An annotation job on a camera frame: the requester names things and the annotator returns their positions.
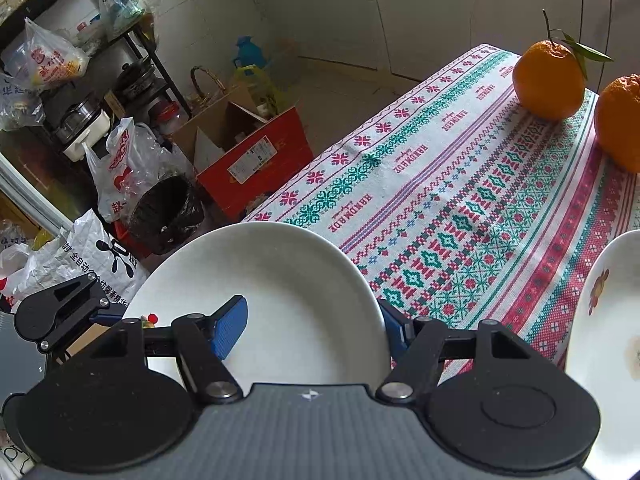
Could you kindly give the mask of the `plain white plate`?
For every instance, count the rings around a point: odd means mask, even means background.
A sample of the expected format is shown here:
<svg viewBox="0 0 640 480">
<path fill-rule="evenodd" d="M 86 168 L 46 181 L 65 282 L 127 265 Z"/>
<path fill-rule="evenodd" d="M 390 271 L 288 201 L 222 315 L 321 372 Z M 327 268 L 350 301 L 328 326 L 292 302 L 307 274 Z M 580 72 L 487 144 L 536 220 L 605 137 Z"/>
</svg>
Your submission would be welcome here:
<svg viewBox="0 0 640 480">
<path fill-rule="evenodd" d="M 376 389 L 390 372 L 368 282 L 336 246 L 286 223 L 243 222 L 192 240 L 150 274 L 126 315 L 163 327 L 234 295 L 248 318 L 224 366 L 244 391 L 258 382 Z"/>
</svg>

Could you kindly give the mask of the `white plate with fruit print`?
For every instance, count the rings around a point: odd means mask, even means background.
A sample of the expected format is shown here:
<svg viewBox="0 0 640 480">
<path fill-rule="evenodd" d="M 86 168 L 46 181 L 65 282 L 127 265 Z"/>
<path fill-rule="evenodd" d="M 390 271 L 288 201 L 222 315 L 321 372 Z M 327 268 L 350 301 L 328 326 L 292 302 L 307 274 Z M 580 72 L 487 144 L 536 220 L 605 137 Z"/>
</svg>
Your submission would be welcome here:
<svg viewBox="0 0 640 480">
<path fill-rule="evenodd" d="M 580 294 L 565 371 L 596 400 L 601 426 L 585 462 L 596 479 L 639 477 L 639 232 L 608 243 Z"/>
</svg>

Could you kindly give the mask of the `black plastic bag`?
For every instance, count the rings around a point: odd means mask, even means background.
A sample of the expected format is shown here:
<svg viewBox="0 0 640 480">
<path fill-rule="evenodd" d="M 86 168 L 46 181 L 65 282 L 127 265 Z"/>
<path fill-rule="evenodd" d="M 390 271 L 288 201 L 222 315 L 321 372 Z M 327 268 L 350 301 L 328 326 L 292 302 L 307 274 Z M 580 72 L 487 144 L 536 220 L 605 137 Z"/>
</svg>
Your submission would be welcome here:
<svg viewBox="0 0 640 480">
<path fill-rule="evenodd" d="M 140 197 L 127 228 L 152 254 L 163 255 L 184 243 L 204 218 L 194 185 L 176 174 L 160 180 Z"/>
</svg>

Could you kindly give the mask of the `patterned tablecloth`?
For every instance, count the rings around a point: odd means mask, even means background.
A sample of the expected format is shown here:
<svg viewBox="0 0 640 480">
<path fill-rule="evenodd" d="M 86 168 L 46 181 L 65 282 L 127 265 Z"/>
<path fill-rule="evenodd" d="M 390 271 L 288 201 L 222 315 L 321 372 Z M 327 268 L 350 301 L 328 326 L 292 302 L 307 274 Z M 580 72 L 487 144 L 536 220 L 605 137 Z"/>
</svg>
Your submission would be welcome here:
<svg viewBox="0 0 640 480">
<path fill-rule="evenodd" d="M 250 213 L 322 235 L 372 292 L 458 330 L 501 322 L 562 364 L 587 275 L 638 228 L 639 179 L 599 150 L 587 92 L 552 124 L 515 53 L 481 44 L 318 155 Z"/>
</svg>

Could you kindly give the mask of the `white printed sack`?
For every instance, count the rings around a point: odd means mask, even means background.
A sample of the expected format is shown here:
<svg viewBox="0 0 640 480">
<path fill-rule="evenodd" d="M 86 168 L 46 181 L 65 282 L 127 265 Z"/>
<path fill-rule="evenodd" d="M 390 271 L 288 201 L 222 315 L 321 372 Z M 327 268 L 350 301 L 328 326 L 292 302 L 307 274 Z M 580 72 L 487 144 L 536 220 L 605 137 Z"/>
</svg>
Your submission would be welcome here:
<svg viewBox="0 0 640 480">
<path fill-rule="evenodd" d="M 17 308 L 26 297 L 72 278 L 94 274 L 113 304 L 130 303 L 149 272 L 116 238 L 99 217 L 88 210 L 68 231 L 63 231 L 35 252 L 24 266 L 6 278 L 2 295 Z"/>
</svg>

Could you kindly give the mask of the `red cardboard box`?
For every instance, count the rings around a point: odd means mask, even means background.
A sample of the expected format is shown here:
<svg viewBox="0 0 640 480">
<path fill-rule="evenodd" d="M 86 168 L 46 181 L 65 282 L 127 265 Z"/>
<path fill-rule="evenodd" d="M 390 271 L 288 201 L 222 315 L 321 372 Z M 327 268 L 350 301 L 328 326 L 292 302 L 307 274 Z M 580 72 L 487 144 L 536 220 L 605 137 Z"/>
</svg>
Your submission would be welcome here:
<svg viewBox="0 0 640 480">
<path fill-rule="evenodd" d="M 258 115 L 240 84 L 169 135 L 224 218 L 239 221 L 312 161 L 297 110 Z"/>
</svg>

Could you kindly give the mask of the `white red plastic bag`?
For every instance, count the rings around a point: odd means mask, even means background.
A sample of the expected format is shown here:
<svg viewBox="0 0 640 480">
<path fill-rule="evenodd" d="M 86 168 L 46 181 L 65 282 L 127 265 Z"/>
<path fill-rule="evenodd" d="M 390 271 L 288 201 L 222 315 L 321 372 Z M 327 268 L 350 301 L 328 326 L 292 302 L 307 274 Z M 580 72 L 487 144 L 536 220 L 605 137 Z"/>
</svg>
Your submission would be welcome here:
<svg viewBox="0 0 640 480">
<path fill-rule="evenodd" d="M 99 214 L 108 223 L 125 219 L 163 174 L 164 149 L 152 130 L 132 117 L 122 118 L 108 134 L 102 158 L 86 142 L 81 146 L 98 192 Z"/>
</svg>

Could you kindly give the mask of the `blue thermos jug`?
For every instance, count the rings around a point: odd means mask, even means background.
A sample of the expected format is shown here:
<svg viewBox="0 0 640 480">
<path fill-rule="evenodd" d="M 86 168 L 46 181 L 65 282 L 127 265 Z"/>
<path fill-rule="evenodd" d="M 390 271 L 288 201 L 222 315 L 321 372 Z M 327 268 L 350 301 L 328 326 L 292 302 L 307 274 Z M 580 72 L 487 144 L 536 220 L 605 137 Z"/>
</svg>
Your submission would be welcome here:
<svg viewBox="0 0 640 480">
<path fill-rule="evenodd" d="M 236 46 L 238 47 L 238 55 L 232 60 L 235 68 L 250 65 L 264 68 L 267 65 L 262 49 L 257 44 L 254 44 L 251 36 L 239 37 Z"/>
</svg>

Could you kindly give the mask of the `orange with leaf stem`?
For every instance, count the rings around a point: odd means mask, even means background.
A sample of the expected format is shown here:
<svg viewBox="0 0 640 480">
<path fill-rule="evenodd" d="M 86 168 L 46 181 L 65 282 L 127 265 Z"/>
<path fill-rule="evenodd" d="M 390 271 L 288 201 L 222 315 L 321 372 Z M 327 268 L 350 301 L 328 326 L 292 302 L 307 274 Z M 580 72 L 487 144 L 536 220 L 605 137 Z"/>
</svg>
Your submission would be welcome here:
<svg viewBox="0 0 640 480">
<path fill-rule="evenodd" d="M 606 53 L 578 42 L 560 28 L 551 28 L 546 10 L 547 38 L 529 47 L 514 65 L 512 84 L 530 114 L 547 122 L 570 118 L 585 99 L 586 61 L 613 62 Z"/>
</svg>

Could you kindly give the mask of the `large bumpy orange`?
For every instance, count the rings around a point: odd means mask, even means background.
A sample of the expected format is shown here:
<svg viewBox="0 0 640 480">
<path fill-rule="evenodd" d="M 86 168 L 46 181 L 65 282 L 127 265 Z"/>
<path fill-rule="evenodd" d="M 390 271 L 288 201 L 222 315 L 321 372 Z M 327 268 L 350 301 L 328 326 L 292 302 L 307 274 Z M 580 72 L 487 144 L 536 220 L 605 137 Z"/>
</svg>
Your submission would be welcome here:
<svg viewBox="0 0 640 480">
<path fill-rule="evenodd" d="M 620 169 L 640 169 L 640 77 L 621 76 L 600 93 L 593 117 L 600 149 Z"/>
</svg>

